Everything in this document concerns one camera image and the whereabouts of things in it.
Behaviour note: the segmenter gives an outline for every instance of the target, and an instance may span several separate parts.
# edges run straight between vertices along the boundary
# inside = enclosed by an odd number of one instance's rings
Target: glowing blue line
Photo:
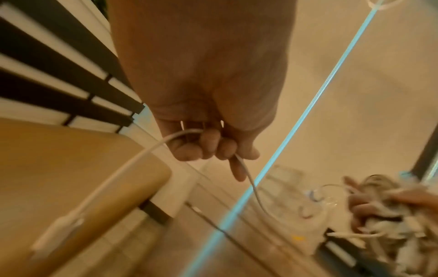
[[[350,54],[353,47],[356,45],[356,42],[359,40],[359,38],[364,33],[365,29],[368,27],[369,23],[373,19],[375,13],[379,9],[380,5],[382,4],[383,0],[380,0],[379,3],[377,3],[374,7],[374,9],[368,14],[368,16],[365,18],[364,23],[362,23],[362,26],[360,26],[359,30],[357,31],[356,35],[354,36],[353,40],[348,45],[347,49],[341,56],[341,59],[339,59],[336,66],[333,68],[330,75],[325,80],[322,87],[319,89],[318,93],[315,95],[313,100],[310,102],[309,106],[306,108],[306,110],[303,112],[303,114],[300,116],[298,121],[295,123],[292,130],[289,132],[289,134],[286,136],[286,138],[283,140],[281,145],[278,147],[278,149],[275,151],[274,155],[269,159],[268,163],[263,167],[259,175],[254,180],[254,185],[257,186],[259,182],[263,179],[263,177],[266,175],[268,170],[272,167],[275,160],[278,158],[280,153],[283,151],[284,147],[289,143],[289,141],[292,139],[293,135],[297,132],[298,128],[301,126],[303,121],[306,119],[307,115],[309,114],[310,110],[313,108],[313,106],[316,104],[318,99],[323,94],[324,90],[329,85],[330,81],[333,79],[334,75],[337,73],[341,65],[344,63],[347,56]],[[236,206],[233,207],[233,209],[226,215],[225,219],[221,222],[219,225],[219,228],[222,230],[228,229],[234,222],[236,216],[240,213],[240,211],[245,206],[246,202],[250,198],[252,194],[252,187],[247,189],[243,196],[239,199]],[[205,260],[208,258],[209,254],[214,250],[216,245],[219,243],[219,241],[222,239],[223,235],[219,231],[215,231],[210,239],[208,240],[205,247],[201,250],[199,255],[196,257],[196,259],[188,266],[188,268],[182,273],[182,277],[192,277],[195,276],[198,269],[201,268],[202,264],[205,262]]]

